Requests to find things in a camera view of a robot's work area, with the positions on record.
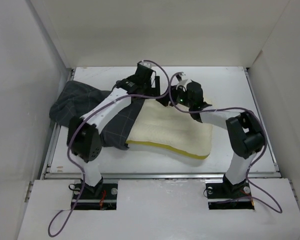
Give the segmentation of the cream pillow with yellow edge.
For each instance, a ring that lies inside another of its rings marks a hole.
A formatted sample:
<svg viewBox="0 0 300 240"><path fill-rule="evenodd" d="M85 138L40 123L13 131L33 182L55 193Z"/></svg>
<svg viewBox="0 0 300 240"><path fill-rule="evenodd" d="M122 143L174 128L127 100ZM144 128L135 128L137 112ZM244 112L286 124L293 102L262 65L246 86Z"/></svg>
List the cream pillow with yellow edge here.
<svg viewBox="0 0 300 240"><path fill-rule="evenodd" d="M173 106L147 99L127 137L127 144L151 146L203 160L212 150L213 126L192 119Z"/></svg>

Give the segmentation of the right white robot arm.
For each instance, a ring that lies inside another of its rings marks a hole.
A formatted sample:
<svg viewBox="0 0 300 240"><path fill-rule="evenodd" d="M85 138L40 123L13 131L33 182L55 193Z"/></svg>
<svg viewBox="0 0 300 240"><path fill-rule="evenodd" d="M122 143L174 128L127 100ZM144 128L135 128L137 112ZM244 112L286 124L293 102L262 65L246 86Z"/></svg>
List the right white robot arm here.
<svg viewBox="0 0 300 240"><path fill-rule="evenodd" d="M233 156L227 172L223 175L221 190L233 197L247 180L253 159L267 145L264 129L253 111L242 107L214 109L204 100L202 86L195 81L181 80L168 85L170 103L193 120L210 124L227 131Z"/></svg>

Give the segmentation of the dark plaid pillowcase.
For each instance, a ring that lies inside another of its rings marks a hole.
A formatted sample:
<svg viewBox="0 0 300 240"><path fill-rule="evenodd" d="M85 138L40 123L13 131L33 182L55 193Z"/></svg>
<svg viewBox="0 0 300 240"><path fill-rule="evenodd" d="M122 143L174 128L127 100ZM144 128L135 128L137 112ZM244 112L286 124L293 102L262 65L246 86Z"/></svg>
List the dark plaid pillowcase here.
<svg viewBox="0 0 300 240"><path fill-rule="evenodd" d="M58 125L67 128L72 117L81 117L88 113L110 93L109 90L100 90L82 82L69 81L51 106L49 118ZM128 150L126 141L144 102L144 99L133 100L128 107L121 110L108 122L100 134L103 147Z"/></svg>

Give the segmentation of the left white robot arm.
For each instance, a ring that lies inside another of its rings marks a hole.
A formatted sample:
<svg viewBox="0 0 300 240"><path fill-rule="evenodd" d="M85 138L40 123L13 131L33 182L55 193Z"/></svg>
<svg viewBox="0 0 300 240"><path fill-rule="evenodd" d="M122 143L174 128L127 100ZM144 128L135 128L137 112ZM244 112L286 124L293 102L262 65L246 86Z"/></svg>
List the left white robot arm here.
<svg viewBox="0 0 300 240"><path fill-rule="evenodd" d="M133 100L158 99L160 88L152 88L155 71L150 62L139 62L133 75L118 81L110 94L95 108L81 117L69 121L67 134L67 155L73 154L83 160L77 164L82 172L81 191L91 198L102 193L103 177L93 161L102 150L101 132L106 125Z"/></svg>

